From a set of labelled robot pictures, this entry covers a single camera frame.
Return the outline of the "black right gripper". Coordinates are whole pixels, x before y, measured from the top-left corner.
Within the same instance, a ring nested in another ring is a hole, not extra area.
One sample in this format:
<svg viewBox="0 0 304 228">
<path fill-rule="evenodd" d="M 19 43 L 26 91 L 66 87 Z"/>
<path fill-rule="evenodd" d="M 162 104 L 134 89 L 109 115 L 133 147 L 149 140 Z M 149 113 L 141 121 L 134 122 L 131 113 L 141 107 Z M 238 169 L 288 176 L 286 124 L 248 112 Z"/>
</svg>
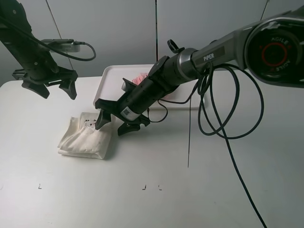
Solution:
<svg viewBox="0 0 304 228">
<path fill-rule="evenodd" d="M 105 124 L 111 122 L 114 115 L 123 121 L 118 128 L 118 136 L 140 130 L 140 125 L 148 126 L 150 120 L 143 115 L 151 106 L 151 98 L 147 95 L 123 95 L 117 101 L 97 99 L 95 108 L 100 110 L 95 122 L 95 129 L 100 130 Z"/>
</svg>

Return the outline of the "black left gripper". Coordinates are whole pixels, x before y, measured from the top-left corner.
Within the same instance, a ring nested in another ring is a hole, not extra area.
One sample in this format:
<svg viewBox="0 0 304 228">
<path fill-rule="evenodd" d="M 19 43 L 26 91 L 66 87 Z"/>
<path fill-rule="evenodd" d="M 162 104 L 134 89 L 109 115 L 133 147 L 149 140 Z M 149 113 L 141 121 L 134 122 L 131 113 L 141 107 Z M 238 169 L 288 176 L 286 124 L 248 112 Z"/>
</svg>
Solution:
<svg viewBox="0 0 304 228">
<path fill-rule="evenodd" d="M 44 84 L 59 84 L 59 88 L 71 99 L 76 99 L 75 81 L 78 74 L 57 65 L 52 57 L 15 57 L 22 69 L 15 70 L 13 77 L 22 80 L 22 87 L 43 98 L 48 98 L 50 93 Z"/>
</svg>

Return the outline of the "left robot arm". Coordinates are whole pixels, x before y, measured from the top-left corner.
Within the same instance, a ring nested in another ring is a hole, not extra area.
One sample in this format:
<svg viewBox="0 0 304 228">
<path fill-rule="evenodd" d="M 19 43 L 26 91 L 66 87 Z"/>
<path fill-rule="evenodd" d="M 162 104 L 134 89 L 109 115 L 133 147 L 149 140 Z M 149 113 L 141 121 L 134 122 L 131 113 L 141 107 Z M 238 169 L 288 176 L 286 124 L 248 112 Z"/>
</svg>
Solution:
<svg viewBox="0 0 304 228">
<path fill-rule="evenodd" d="M 22 66 L 12 76 L 22 80 L 22 87 L 48 98 L 48 86 L 59 85 L 71 99 L 77 96 L 76 71 L 57 65 L 50 51 L 32 39 L 25 10 L 16 0 L 0 2 L 0 41 Z"/>
</svg>

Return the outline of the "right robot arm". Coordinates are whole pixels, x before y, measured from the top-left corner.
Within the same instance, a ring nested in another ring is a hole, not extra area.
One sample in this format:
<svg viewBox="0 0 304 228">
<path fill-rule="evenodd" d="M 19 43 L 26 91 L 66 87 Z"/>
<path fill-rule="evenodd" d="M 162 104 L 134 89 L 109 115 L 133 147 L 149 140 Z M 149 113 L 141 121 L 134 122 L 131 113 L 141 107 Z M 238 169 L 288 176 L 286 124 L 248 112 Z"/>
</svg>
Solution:
<svg viewBox="0 0 304 228">
<path fill-rule="evenodd" d="M 201 50 L 168 46 L 173 57 L 158 60 L 139 83 L 125 80 L 117 101 L 97 99 L 100 110 L 95 128 L 100 129 L 115 116 L 122 120 L 119 135 L 138 131 L 150 120 L 143 113 L 178 86 L 205 82 L 216 68 L 248 69 L 258 80 L 273 86 L 304 86 L 304 9 L 298 8 L 235 30 Z"/>
</svg>

